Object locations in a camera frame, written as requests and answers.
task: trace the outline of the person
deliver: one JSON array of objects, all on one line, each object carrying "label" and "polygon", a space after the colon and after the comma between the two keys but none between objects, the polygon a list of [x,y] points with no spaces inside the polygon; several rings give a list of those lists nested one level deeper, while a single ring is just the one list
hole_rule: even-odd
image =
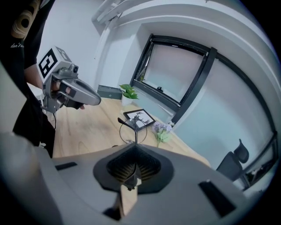
[{"label": "person", "polygon": [[[42,112],[41,104],[27,83],[43,87],[36,63],[44,25],[55,0],[7,1],[9,9],[1,18],[2,46],[0,60],[26,102],[14,125],[14,133],[27,138],[35,146],[53,155],[55,129]],[[52,90],[59,89],[54,83]]]}]

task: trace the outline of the black chair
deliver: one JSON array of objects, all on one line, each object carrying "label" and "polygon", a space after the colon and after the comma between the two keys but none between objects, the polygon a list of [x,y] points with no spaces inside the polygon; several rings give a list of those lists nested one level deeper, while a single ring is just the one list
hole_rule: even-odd
[{"label": "black chair", "polygon": [[243,168],[241,163],[246,163],[249,159],[249,152],[246,147],[242,144],[241,139],[239,139],[240,144],[233,152],[229,152],[223,159],[223,161],[218,166],[218,172],[225,175],[232,181],[240,178]]}]

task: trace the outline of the picture frame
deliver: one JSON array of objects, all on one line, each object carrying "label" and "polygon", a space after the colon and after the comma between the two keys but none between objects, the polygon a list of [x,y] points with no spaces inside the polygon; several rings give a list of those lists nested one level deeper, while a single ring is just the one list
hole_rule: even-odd
[{"label": "picture frame", "polygon": [[153,117],[151,115],[149,115],[148,112],[146,112],[144,109],[138,109],[138,110],[134,110],[134,111],[129,111],[129,112],[124,112],[123,113],[124,116],[126,117],[126,119],[134,119],[135,116],[137,116],[137,118],[139,120],[141,120],[142,122],[139,121],[139,123],[136,123],[136,130],[140,131],[141,129],[148,127],[150,125],[152,125],[153,123],[155,123],[156,121],[153,119]]}]

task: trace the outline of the purple flowers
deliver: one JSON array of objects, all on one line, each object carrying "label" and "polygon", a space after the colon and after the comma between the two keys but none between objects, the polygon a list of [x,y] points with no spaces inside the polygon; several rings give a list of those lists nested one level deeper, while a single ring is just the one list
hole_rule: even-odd
[{"label": "purple flowers", "polygon": [[152,126],[152,132],[157,140],[157,147],[159,147],[160,142],[167,142],[169,140],[169,133],[172,130],[170,124],[163,124],[160,122],[155,122]]}]

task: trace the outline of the white pot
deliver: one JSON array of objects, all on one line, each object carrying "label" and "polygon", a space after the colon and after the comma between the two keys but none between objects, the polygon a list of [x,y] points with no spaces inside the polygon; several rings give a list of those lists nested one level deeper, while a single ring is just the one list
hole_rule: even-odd
[{"label": "white pot", "polygon": [[131,98],[127,98],[124,95],[122,95],[122,105],[126,106],[129,104],[132,104],[133,100]]}]

